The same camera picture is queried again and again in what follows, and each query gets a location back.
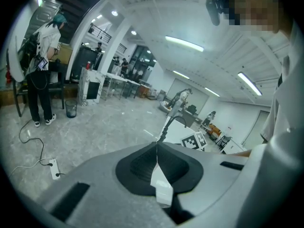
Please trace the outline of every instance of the concrete floor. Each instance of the concrete floor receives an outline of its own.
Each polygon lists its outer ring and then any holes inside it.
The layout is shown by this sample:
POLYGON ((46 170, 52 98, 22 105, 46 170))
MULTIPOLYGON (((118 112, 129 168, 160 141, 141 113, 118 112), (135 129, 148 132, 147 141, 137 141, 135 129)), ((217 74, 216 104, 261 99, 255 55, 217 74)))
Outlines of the concrete floor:
MULTIPOLYGON (((39 128, 31 121, 22 130, 21 138, 23 141, 41 138, 45 145, 42 158, 56 159, 60 172, 68 173, 94 156, 156 141, 166 120, 166 114, 158 105, 159 102, 148 99, 112 97, 107 101, 101 99, 96 106, 78 106, 77 117, 69 119, 61 109, 61 101, 52 100, 57 119, 50 126, 42 120, 39 128)), ((21 118, 14 105, 0 109, 0 156, 8 175, 16 166, 32 166, 40 158, 42 144, 39 140, 22 144, 18 138, 21 127, 29 119, 28 107, 21 118)), ((198 124, 192 126, 195 131, 198 127, 198 124)), ((209 138, 206 141, 206 151, 219 152, 214 142, 209 138)), ((15 188, 33 200, 54 182, 50 167, 39 163, 31 169, 17 169, 10 180, 15 188)))

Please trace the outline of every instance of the doorway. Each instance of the doorway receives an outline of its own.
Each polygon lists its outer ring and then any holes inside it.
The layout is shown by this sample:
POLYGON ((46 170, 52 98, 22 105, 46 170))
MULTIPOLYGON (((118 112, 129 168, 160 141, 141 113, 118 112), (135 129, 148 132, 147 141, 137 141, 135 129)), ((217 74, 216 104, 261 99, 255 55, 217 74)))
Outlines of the doorway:
POLYGON ((269 115, 269 112, 260 111, 260 114, 256 120, 255 125, 251 129, 248 137, 243 143, 243 147, 247 150, 251 150, 255 146, 263 143, 263 138, 261 137, 261 130, 264 126, 264 123, 269 115))

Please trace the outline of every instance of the fluorescent light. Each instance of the fluorescent light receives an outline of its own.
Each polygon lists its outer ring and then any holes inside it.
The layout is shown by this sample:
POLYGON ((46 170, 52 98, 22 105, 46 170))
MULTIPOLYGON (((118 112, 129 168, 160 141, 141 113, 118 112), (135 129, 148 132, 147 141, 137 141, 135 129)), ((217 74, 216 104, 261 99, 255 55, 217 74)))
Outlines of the fluorescent light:
POLYGON ((204 50, 204 48, 202 48, 202 47, 200 47, 198 45, 195 45, 195 44, 193 44, 191 42, 187 42, 185 40, 177 39, 177 38, 170 37, 170 36, 165 36, 165 38, 166 38, 167 41, 175 42, 177 44, 181 44, 181 45, 193 48, 193 49, 198 50, 200 52, 202 52, 204 50))
POLYGON ((251 82, 251 80, 242 72, 239 72, 237 74, 237 76, 239 76, 241 79, 243 79, 245 81, 246 84, 249 85, 250 88, 253 89, 253 91, 258 95, 261 96, 262 92, 254 85, 254 83, 251 82))
POLYGON ((212 90, 208 89, 207 87, 205 87, 205 89, 207 89, 209 92, 211 92, 211 93, 213 93, 213 94, 215 94, 216 96, 219 97, 219 95, 217 93, 213 92, 212 90))
POLYGON ((174 71, 174 70, 173 70, 173 72, 176 73, 176 74, 178 74, 178 75, 180 75, 180 76, 182 76, 182 77, 184 77, 184 78, 186 78, 186 79, 190 79, 189 77, 185 76, 184 74, 181 74, 181 73, 176 72, 176 71, 174 71))
POLYGON ((37 0, 38 6, 40 7, 42 5, 42 0, 37 0))

